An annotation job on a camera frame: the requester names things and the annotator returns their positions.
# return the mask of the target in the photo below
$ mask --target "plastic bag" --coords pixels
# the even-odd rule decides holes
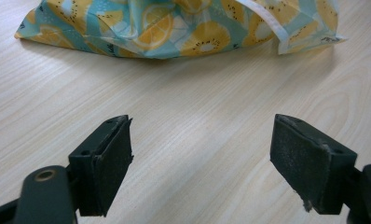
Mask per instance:
[[[117,57],[173,58],[250,47],[279,53],[341,42],[335,0],[43,0],[17,38]]]

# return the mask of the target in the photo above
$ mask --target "black plastic bracket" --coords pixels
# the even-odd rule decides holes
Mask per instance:
[[[350,208],[349,223],[371,223],[371,165],[354,168],[357,154],[301,119],[276,115],[270,160],[304,201],[321,215]]]
[[[76,223],[81,216],[106,216],[133,156],[131,119],[101,124],[69,155],[69,166],[32,172],[18,200],[0,206],[0,223]]]

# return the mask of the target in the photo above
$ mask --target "wooden table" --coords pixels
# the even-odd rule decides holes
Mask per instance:
[[[107,218],[80,223],[345,223],[305,212],[269,161],[274,115],[307,121],[371,163],[371,0],[340,0],[329,49],[275,41],[167,61],[13,37],[39,0],[0,1],[0,204],[33,170],[68,163],[101,122],[129,114],[134,161]]]

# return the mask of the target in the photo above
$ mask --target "patterned bag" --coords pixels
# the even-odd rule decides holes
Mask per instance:
[[[117,57],[173,58],[249,47],[279,53],[341,42],[335,0],[43,0],[16,38]]]

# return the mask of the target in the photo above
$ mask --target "light wood grain surface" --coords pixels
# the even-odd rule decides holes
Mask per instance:
[[[277,43],[199,58],[119,59],[13,37],[39,0],[0,1],[0,204],[129,114],[134,161],[107,218],[80,223],[345,223],[305,212],[269,162],[274,115],[304,119],[371,163],[371,0],[340,0],[329,49]]]

